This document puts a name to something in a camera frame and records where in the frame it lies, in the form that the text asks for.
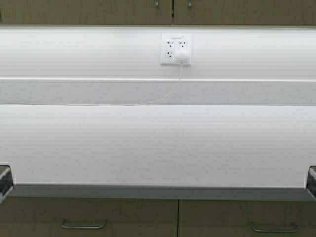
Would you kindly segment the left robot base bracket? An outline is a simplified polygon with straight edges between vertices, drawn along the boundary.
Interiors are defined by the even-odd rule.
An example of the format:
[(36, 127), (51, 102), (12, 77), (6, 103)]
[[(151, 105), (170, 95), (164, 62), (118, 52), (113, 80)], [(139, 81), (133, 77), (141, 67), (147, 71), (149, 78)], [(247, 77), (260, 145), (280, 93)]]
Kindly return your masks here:
[(0, 202), (2, 203), (13, 190), (14, 181), (9, 165), (0, 166)]

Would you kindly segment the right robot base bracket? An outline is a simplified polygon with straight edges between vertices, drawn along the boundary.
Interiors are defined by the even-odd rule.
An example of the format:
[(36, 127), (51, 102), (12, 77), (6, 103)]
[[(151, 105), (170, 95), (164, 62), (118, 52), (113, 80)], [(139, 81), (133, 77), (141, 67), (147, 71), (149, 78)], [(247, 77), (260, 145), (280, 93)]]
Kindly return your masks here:
[(306, 188), (313, 198), (316, 198), (316, 167), (311, 166), (309, 168), (308, 176), (307, 176), (307, 184)]

